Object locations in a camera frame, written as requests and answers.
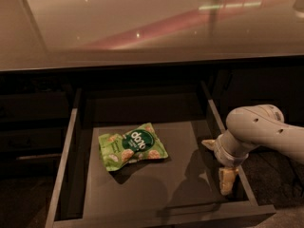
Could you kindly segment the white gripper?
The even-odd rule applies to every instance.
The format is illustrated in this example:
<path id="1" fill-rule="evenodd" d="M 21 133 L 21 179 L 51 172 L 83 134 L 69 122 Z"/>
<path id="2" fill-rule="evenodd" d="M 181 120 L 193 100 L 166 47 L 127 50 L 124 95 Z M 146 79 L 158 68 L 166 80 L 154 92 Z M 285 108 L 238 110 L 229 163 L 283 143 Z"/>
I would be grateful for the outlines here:
<path id="1" fill-rule="evenodd" d="M 218 170 L 219 189 L 223 196 L 231 194 L 238 175 L 238 166 L 248 158 L 249 153 L 235 138 L 218 136 L 216 140 L 203 140 L 201 143 L 207 149 L 214 150 L 218 162 L 225 166 Z"/>

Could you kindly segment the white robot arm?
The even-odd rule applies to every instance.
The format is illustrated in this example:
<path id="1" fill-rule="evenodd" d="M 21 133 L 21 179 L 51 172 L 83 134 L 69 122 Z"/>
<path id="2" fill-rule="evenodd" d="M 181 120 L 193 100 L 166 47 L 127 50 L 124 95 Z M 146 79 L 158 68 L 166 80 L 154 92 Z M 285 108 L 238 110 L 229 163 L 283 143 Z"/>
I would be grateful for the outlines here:
<path id="1" fill-rule="evenodd" d="M 232 191 L 239 167 L 260 146 L 303 160 L 303 0 L 208 0 L 208 44 L 218 58 L 213 94 L 224 127 L 202 140 Z"/>

